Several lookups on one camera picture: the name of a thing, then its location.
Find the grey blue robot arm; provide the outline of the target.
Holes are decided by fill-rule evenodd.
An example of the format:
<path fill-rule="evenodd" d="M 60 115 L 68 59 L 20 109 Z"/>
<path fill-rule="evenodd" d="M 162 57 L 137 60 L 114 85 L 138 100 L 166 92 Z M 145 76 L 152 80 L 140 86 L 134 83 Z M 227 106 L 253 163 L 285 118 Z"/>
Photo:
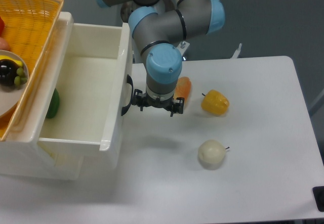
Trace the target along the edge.
<path fill-rule="evenodd" d="M 176 44 L 221 29 L 225 10 L 219 0 L 176 0 L 176 8 L 160 11 L 162 0 L 96 0 L 101 7 L 133 2 L 128 25 L 146 69 L 146 89 L 132 90 L 131 105 L 163 108 L 171 114 L 184 111 L 185 99 L 174 97 L 182 70 L 182 55 Z"/>

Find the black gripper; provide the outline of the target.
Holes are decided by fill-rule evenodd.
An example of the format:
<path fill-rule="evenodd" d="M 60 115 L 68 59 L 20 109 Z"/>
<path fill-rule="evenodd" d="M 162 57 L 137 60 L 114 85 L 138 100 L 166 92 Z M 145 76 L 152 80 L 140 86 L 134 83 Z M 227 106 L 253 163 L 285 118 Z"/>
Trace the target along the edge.
<path fill-rule="evenodd" d="M 174 114 L 183 114 L 185 98 L 178 97 L 173 99 L 174 90 L 167 94 L 156 94 L 150 90 L 143 93 L 139 89 L 135 89 L 132 97 L 132 105 L 143 111 L 144 107 L 154 107 L 170 111 L 170 116 Z"/>

